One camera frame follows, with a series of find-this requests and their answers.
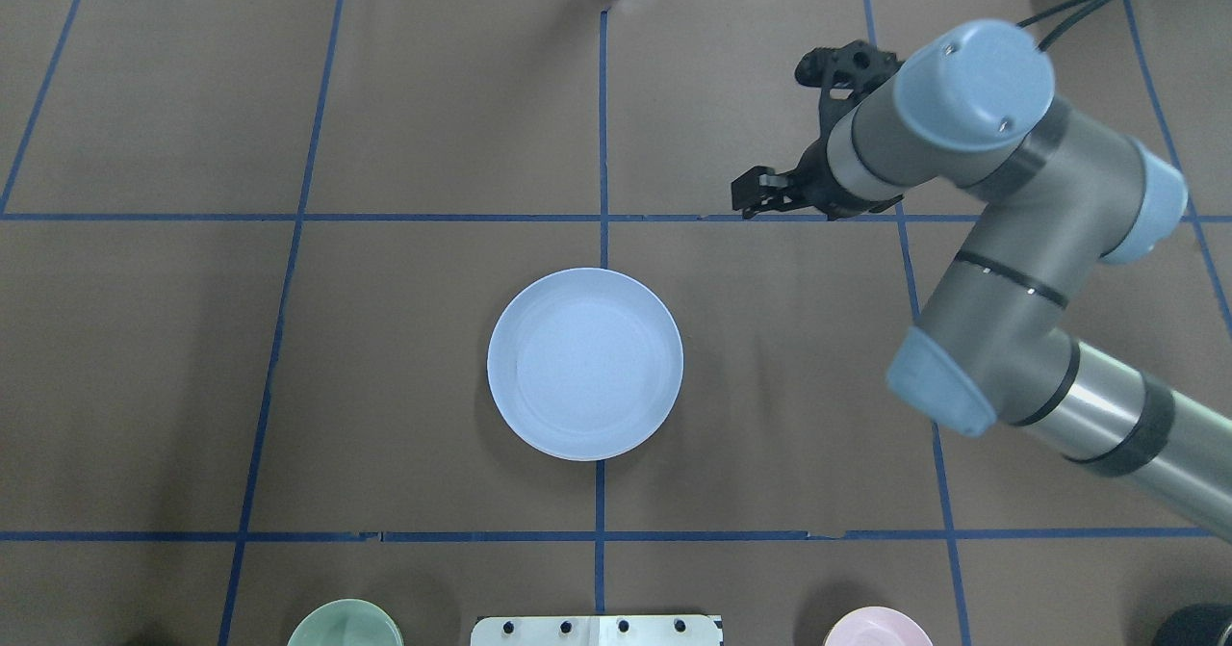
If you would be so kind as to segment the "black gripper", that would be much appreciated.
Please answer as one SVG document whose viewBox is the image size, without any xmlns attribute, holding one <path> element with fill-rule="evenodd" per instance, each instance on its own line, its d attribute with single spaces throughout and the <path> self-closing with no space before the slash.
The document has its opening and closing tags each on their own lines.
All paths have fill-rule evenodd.
<svg viewBox="0 0 1232 646">
<path fill-rule="evenodd" d="M 880 51 L 865 39 L 846 46 L 818 46 L 795 68 L 795 80 L 821 90 L 819 137 L 790 173 L 779 175 L 770 166 L 752 166 L 731 181 L 731 210 L 743 218 L 766 212 L 813 208 L 828 219 L 880 215 L 899 203 L 902 194 L 849 194 L 833 173 L 827 147 L 837 125 L 857 108 L 862 99 L 894 76 L 903 62 L 893 51 Z"/>
</svg>

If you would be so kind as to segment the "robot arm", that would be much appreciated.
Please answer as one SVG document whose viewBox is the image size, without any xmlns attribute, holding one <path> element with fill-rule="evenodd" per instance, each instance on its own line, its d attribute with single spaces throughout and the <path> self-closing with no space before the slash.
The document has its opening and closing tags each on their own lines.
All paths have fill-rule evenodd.
<svg viewBox="0 0 1232 646">
<path fill-rule="evenodd" d="M 1230 419 L 1064 333 L 1099 263 L 1135 263 L 1177 228 L 1179 169 L 1074 108 L 1051 59 L 976 18 L 901 60 L 862 39 L 796 67 L 821 89 L 819 136 L 793 169 L 731 181 L 743 218 L 881 213 L 942 178 L 983 203 L 887 371 L 890 391 L 966 436 L 1003 423 L 1092 475 L 1138 485 L 1230 538 Z"/>
</svg>

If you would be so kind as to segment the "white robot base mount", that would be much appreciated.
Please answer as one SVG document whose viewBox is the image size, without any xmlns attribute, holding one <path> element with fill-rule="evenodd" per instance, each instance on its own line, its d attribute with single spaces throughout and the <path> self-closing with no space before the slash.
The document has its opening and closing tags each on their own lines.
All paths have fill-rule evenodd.
<svg viewBox="0 0 1232 646">
<path fill-rule="evenodd" d="M 723 645 L 722 619 L 703 614 L 492 616 L 471 645 Z"/>
</svg>

